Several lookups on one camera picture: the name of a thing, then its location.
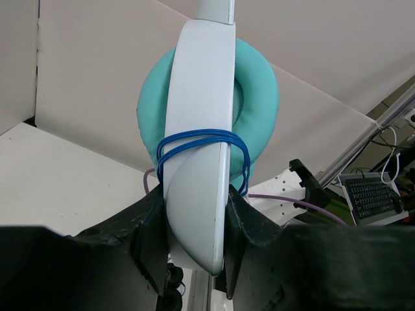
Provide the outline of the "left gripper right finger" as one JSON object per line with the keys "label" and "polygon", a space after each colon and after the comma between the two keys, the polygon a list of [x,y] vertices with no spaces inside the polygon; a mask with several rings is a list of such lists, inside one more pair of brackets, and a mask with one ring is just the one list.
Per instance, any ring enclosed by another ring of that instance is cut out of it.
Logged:
{"label": "left gripper right finger", "polygon": [[235,310],[414,309],[412,227],[280,227],[230,187],[225,232]]}

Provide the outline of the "teal cat ear headphones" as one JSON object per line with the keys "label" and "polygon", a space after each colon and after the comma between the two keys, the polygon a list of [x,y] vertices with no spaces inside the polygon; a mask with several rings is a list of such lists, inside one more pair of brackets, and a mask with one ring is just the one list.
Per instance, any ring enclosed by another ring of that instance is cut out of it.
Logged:
{"label": "teal cat ear headphones", "polygon": [[177,46],[147,75],[137,121],[163,188],[172,257],[222,271],[230,185],[245,195],[276,124],[265,57],[236,37],[233,1],[199,1]]}

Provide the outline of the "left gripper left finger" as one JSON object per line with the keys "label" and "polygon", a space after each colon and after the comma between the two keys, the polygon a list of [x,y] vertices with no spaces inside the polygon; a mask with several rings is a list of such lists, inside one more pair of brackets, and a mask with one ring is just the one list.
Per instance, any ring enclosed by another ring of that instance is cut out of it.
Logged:
{"label": "left gripper left finger", "polygon": [[76,236],[1,227],[2,310],[155,310],[165,286],[163,189]]}

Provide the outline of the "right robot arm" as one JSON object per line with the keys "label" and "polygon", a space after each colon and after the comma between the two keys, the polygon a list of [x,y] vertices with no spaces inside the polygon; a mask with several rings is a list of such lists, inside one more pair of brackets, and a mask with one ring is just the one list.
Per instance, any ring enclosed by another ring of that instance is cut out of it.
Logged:
{"label": "right robot arm", "polygon": [[289,162],[288,169],[276,177],[250,187],[248,203],[283,226],[291,219],[314,209],[300,203],[326,208],[331,199],[309,169],[299,160]]}

